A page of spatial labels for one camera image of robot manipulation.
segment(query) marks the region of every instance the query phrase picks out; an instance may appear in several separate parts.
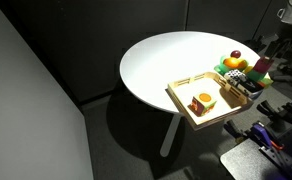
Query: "wooden box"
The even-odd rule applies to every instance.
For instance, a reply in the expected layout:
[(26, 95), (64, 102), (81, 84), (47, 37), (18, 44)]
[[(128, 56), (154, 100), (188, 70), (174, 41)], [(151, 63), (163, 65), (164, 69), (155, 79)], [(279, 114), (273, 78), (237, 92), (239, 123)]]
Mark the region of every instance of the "wooden box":
[[(212, 111), (203, 116), (198, 116), (193, 112), (191, 102), (194, 95), (203, 91), (209, 92), (217, 102)], [(253, 105), (251, 99), (228, 84), (224, 77), (213, 72), (171, 82), (168, 84), (167, 92), (194, 130), (245, 111)]]

